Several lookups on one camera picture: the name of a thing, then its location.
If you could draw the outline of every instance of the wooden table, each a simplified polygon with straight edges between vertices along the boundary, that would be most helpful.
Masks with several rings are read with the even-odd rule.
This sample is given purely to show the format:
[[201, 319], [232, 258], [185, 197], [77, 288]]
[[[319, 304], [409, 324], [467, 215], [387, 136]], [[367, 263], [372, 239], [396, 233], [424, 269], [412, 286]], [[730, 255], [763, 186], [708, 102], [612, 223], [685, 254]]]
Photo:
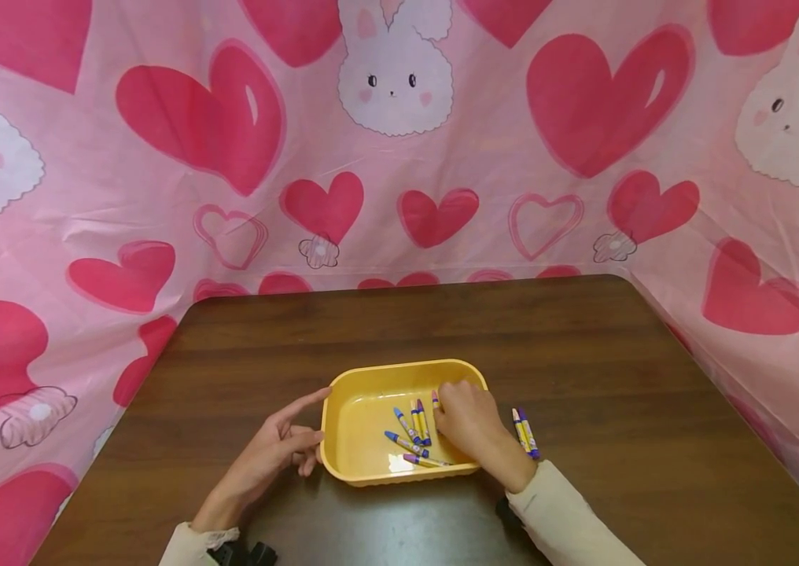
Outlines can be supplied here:
[[[209, 300], [185, 317], [34, 564], [154, 565], [264, 417], [342, 371], [463, 358], [649, 566], [799, 565], [799, 489], [626, 281]], [[318, 413], [306, 424], [320, 422]], [[287, 476], [249, 542], [278, 566], [546, 564], [483, 475]]]

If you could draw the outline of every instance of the heart outline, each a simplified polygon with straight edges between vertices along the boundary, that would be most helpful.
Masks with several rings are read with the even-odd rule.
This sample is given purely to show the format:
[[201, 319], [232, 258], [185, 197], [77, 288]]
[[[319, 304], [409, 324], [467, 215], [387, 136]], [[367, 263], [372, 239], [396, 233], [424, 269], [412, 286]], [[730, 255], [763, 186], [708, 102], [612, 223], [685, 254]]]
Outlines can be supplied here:
[[[570, 219], [565, 222], [564, 226], [561, 226], [555, 233], [551, 234], [547, 242], [542, 244], [535, 252], [530, 252], [528, 248], [525, 247], [525, 242], [523, 242], [519, 234], [519, 211], [522, 210], [526, 204], [538, 204], [539, 207], [544, 209], [554, 208], [559, 204], [573, 205], [573, 214], [570, 216]], [[542, 255], [550, 249], [552, 245], [564, 238], [566, 234], [572, 232], [575, 227], [582, 222], [583, 216], [585, 216], [585, 203], [582, 201], [582, 198], [579, 198], [577, 195], [564, 195], [553, 201], [548, 201], [547, 198], [537, 193], [525, 193], [522, 197], [517, 198], [510, 208], [509, 215], [507, 216], [507, 224], [515, 249], [528, 261], [533, 262], [539, 255]]]
[[[217, 244], [217, 237], [210, 233], [208, 228], [204, 227], [204, 217], [209, 214], [220, 216], [221, 219], [224, 219], [224, 222], [233, 219], [245, 220], [245, 224], [234, 227], [230, 232], [237, 231], [245, 225], [251, 225], [255, 228], [255, 242], [252, 242], [252, 246], [249, 249], [249, 254], [245, 257], [245, 260], [243, 260], [242, 263], [232, 263], [226, 257], [224, 257], [223, 253], [220, 251], [219, 245]], [[198, 234], [198, 237], [211, 246], [211, 250], [214, 252], [214, 256], [217, 258], [217, 261], [219, 261], [222, 266], [229, 269], [248, 269], [249, 264], [255, 260], [259, 252], [261, 252], [261, 248], [263, 248], [264, 244], [267, 243], [268, 230], [267, 226], [264, 225], [264, 222], [258, 220], [255, 216], [251, 216], [242, 212], [241, 210], [231, 210], [226, 212], [220, 206], [217, 206], [217, 204], [204, 204], [204, 206], [195, 211], [192, 224], [193, 227], [195, 227], [195, 232]]]

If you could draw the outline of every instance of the yellow crayon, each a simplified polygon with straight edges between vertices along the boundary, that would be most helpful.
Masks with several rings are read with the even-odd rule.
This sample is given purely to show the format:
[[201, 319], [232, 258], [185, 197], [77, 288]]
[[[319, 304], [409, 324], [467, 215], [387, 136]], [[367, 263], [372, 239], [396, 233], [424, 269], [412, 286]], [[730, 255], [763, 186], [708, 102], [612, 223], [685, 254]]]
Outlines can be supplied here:
[[515, 427], [515, 435], [519, 437], [519, 443], [525, 452], [531, 451], [528, 447], [528, 437], [525, 435], [525, 427], [522, 425], [522, 419], [519, 418], [519, 411], [513, 409], [513, 426]]

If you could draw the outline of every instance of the blue crayon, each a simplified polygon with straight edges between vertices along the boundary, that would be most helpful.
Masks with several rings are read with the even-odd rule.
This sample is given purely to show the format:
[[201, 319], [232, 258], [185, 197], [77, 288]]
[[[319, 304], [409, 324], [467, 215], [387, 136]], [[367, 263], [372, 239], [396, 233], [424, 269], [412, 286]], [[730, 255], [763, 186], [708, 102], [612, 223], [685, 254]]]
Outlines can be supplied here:
[[406, 448], [410, 452], [414, 452], [420, 455], [420, 457], [422, 458], [427, 458], [430, 455], [430, 452], [428, 452], [428, 448], [422, 448], [420, 446], [414, 445], [409, 440], [401, 439], [400, 435], [398, 435], [397, 433], [385, 430], [384, 436], [387, 436], [388, 439], [392, 440], [395, 443], [398, 443], [398, 445], [400, 445], [403, 448]]
[[409, 435], [409, 440], [414, 443], [422, 443], [422, 437], [418, 435], [418, 431], [415, 428], [410, 427], [409, 423], [406, 422], [406, 418], [402, 411], [397, 409], [397, 407], [393, 407], [393, 413], [397, 416], [397, 420], [402, 425], [402, 429]]

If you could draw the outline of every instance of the yellow tray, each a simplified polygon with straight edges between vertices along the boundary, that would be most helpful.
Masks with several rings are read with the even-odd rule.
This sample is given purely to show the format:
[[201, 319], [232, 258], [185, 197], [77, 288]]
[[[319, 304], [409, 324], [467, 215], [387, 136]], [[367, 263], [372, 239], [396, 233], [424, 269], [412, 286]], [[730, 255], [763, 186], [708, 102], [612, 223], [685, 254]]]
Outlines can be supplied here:
[[[481, 371], [460, 359], [436, 359], [350, 369], [330, 383], [333, 392], [324, 401], [321, 455], [324, 467], [350, 485], [414, 482], [439, 477], [464, 476], [478, 465], [437, 435], [431, 391], [445, 381], [467, 380], [488, 389]], [[428, 467], [402, 458], [405, 449], [384, 436], [389, 430], [407, 439], [393, 407], [398, 407], [411, 427], [411, 403], [422, 400], [431, 435], [430, 457], [454, 465]]]

